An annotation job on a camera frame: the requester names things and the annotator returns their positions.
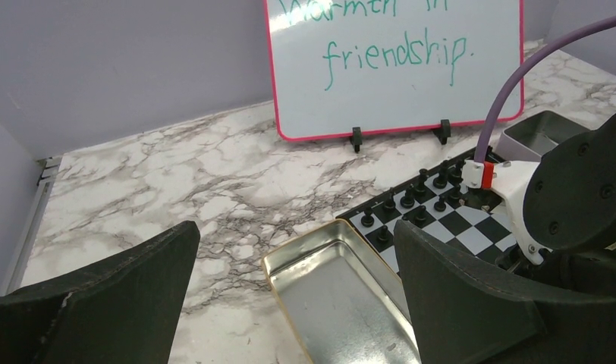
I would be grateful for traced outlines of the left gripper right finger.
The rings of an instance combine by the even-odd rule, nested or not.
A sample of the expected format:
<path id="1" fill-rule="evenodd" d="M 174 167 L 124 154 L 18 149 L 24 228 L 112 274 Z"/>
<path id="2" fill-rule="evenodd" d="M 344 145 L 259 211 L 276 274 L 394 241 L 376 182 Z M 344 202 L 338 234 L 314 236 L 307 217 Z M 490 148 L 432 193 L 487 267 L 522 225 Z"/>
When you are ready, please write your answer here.
<path id="1" fill-rule="evenodd" d="M 407 221 L 394 247 L 424 363 L 616 363 L 616 271 L 575 259 L 534 281 Z"/>

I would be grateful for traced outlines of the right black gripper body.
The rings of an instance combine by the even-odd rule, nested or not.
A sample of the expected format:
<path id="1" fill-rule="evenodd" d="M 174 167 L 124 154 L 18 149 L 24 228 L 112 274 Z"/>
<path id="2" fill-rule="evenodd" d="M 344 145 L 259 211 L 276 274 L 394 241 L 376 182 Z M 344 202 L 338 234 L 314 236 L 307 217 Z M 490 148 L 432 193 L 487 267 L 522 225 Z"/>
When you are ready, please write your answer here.
<path id="1" fill-rule="evenodd" d="M 544 262 L 531 264 L 517 245 L 495 264 L 554 287 L 616 297 L 616 114 L 538 162 L 523 203 Z"/>

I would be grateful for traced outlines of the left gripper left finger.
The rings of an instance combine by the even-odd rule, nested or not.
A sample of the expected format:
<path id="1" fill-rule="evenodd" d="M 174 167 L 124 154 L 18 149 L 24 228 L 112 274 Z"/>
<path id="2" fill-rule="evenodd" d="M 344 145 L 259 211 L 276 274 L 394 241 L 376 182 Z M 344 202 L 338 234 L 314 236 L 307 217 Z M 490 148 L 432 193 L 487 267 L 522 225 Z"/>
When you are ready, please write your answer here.
<path id="1" fill-rule="evenodd" d="M 166 363 L 199 243 L 182 221 L 0 297 L 0 363 Z"/>

